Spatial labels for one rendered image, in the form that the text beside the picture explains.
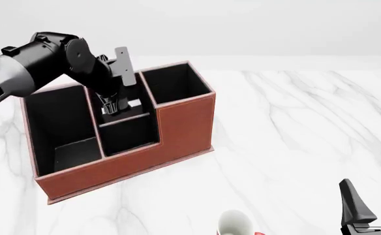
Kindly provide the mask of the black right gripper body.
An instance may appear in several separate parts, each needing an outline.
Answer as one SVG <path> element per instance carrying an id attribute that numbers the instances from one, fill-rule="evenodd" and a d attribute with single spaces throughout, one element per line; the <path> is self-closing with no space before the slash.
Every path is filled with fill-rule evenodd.
<path id="1" fill-rule="evenodd" d="M 381 227 L 371 227 L 367 221 L 343 221 L 343 235 L 381 235 Z"/>

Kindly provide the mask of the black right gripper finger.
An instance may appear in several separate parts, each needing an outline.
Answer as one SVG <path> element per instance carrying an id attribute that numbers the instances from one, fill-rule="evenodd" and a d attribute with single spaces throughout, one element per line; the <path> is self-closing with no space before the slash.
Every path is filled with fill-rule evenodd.
<path id="1" fill-rule="evenodd" d="M 343 205 L 342 225 L 369 224 L 377 219 L 377 216 L 362 201 L 349 179 L 343 179 L 339 183 L 339 189 Z"/>

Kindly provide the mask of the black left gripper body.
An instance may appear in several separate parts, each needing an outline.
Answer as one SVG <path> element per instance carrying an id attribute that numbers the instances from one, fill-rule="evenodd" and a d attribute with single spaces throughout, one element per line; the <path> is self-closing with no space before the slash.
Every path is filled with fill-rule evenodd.
<path id="1" fill-rule="evenodd" d="M 105 97 L 97 94 L 99 101 L 102 103 L 102 107 L 105 111 L 105 114 L 108 115 L 117 115 L 120 111 L 128 108 L 128 99 L 123 97 L 120 93 Z"/>

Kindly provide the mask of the red-brown desk caddy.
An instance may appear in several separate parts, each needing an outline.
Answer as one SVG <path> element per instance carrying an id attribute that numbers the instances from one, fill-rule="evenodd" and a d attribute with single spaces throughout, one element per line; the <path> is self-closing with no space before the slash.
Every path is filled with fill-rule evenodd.
<path id="1" fill-rule="evenodd" d="M 139 105 L 102 113 L 80 84 L 22 99 L 36 183 L 54 204 L 210 152 L 216 93 L 187 61 L 137 70 Z"/>

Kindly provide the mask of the grey plate on black stalk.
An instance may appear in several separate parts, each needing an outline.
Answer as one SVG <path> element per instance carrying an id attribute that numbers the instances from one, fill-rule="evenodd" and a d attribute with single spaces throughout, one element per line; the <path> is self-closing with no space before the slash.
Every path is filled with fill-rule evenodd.
<path id="1" fill-rule="evenodd" d="M 112 76 L 121 77 L 124 86 L 136 85 L 136 77 L 126 46 L 115 48 L 115 59 L 108 60 L 107 64 L 112 72 Z"/>

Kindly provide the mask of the white and red mug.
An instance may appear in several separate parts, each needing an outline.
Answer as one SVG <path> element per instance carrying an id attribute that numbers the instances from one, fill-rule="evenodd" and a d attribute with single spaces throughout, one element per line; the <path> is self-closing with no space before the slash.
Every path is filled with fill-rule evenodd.
<path id="1" fill-rule="evenodd" d="M 221 213 L 216 235 L 265 235 L 254 227 L 251 219 L 242 211 L 231 209 Z"/>

